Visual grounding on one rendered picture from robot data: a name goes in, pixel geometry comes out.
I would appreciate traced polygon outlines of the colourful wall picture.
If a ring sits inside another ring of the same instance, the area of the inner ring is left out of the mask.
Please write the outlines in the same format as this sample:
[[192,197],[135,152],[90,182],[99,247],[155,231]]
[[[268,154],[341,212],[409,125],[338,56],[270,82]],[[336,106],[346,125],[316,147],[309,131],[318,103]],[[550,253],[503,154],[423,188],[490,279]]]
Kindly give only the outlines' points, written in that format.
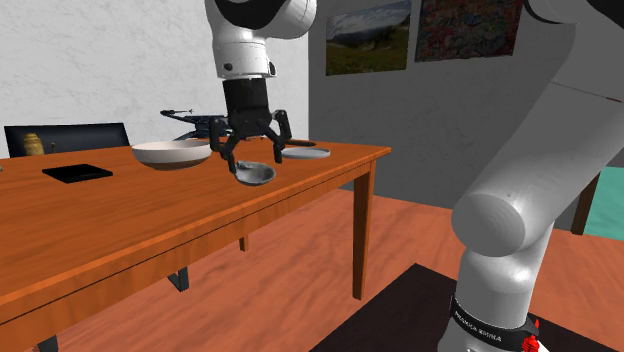
[[422,0],[415,60],[511,56],[523,0]]

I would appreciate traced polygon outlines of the dark sideboard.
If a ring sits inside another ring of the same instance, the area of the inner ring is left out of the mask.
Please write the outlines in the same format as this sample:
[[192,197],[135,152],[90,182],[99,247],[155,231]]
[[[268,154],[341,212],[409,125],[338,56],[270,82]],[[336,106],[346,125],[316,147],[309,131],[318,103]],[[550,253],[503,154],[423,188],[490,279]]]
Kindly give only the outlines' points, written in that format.
[[5,126],[11,158],[129,146],[123,123]]

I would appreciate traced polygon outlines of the small grey bowl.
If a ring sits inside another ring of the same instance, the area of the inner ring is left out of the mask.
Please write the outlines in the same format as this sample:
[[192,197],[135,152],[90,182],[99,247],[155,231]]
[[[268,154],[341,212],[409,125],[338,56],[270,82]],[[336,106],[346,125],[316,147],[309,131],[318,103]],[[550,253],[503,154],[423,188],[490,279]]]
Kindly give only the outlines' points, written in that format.
[[238,161],[235,164],[235,178],[247,186],[260,186],[272,181],[276,171],[271,166],[250,161]]

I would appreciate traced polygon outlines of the dark robot stand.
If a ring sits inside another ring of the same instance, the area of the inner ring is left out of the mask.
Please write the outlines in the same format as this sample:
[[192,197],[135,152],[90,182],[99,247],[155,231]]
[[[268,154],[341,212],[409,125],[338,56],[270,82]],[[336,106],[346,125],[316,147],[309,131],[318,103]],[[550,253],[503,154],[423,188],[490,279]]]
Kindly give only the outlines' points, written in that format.
[[309,352],[436,352],[455,288],[414,264]]

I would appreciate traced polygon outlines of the landscape wall picture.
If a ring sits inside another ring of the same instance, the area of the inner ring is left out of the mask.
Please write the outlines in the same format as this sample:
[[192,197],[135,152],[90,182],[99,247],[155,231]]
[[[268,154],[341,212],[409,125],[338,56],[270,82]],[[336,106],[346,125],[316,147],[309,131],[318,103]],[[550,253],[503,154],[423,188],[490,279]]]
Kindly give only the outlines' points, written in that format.
[[411,0],[400,0],[328,17],[326,75],[405,70],[411,9]]

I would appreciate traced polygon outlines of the grey plate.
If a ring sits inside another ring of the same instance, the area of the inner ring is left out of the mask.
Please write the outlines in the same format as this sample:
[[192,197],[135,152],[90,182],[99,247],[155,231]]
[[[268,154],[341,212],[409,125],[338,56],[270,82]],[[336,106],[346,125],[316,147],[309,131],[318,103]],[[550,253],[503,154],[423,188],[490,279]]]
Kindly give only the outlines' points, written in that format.
[[282,150],[283,158],[290,159],[322,159],[331,155],[329,149],[316,147],[289,147]]

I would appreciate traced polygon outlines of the wooden table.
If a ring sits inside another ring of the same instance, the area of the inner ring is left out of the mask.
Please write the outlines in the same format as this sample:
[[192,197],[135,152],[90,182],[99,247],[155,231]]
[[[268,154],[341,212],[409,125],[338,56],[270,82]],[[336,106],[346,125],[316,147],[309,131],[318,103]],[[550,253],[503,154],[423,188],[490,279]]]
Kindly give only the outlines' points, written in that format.
[[[287,160],[259,187],[211,157],[180,171],[127,147],[0,161],[0,352],[24,352],[346,184],[354,186],[353,286],[364,291],[377,160],[385,146],[332,143]],[[42,170],[90,164],[110,177],[65,184]]]

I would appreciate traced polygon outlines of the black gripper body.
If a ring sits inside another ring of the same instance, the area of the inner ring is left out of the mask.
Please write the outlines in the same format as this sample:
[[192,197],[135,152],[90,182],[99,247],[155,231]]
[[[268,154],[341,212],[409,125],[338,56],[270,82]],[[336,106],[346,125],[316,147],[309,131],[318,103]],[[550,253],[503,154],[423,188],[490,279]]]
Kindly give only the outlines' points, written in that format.
[[263,136],[269,129],[272,114],[264,78],[224,80],[227,120],[238,138]]

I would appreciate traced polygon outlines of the white bowl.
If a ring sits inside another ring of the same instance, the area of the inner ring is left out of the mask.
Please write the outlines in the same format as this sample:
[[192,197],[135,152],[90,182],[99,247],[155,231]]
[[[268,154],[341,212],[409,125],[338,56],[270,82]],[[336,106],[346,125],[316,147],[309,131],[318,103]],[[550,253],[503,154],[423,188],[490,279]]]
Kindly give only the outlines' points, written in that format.
[[141,164],[158,171],[197,166],[212,153],[210,143],[201,140],[172,140],[137,144],[132,153]]

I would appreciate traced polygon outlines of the black flat square pad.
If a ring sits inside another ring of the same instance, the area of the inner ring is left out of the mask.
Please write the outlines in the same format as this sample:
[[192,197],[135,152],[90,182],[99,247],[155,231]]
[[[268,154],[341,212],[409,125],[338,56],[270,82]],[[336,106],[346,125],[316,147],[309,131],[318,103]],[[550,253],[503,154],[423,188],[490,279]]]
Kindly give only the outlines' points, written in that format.
[[93,166],[90,164],[75,164],[54,168],[43,169],[42,172],[65,184],[82,182],[92,179],[110,177],[112,171]]

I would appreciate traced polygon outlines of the teal furniture with wooden leg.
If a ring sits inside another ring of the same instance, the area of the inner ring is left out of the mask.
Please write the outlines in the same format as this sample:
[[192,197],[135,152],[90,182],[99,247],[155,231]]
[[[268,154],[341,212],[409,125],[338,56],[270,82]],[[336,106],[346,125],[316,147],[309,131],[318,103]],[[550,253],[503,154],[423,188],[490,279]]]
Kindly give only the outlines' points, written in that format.
[[624,168],[605,167],[580,193],[570,231],[624,241]]

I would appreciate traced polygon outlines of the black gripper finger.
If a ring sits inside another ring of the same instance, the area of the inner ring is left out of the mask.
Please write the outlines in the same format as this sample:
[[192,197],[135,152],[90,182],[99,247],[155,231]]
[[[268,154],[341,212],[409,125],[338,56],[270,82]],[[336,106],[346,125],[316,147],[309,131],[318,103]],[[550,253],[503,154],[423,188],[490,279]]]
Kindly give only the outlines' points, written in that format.
[[209,122],[210,127],[210,147],[213,152],[218,152],[223,160],[228,163],[228,169],[232,174],[237,172],[237,166],[233,155],[234,148],[240,141],[240,137],[237,132],[232,132],[227,141],[222,144],[220,142],[220,136],[225,132],[230,125],[228,120],[224,116],[211,118]]
[[[277,134],[270,123],[275,120],[278,123],[280,133]],[[288,115],[285,110],[278,109],[271,113],[268,109],[263,110],[263,134],[273,143],[273,154],[276,163],[282,163],[282,150],[285,142],[292,138]]]

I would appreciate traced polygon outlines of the black metal frame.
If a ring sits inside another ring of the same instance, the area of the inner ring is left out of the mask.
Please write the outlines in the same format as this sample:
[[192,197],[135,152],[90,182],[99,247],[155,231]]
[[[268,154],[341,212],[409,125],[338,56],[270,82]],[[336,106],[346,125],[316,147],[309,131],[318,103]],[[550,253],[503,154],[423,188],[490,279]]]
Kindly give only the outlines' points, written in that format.
[[209,139],[213,132],[216,132],[218,137],[226,137],[232,132],[227,118],[223,115],[193,115],[192,109],[161,110],[160,114],[194,126],[192,131],[177,137],[177,140]]

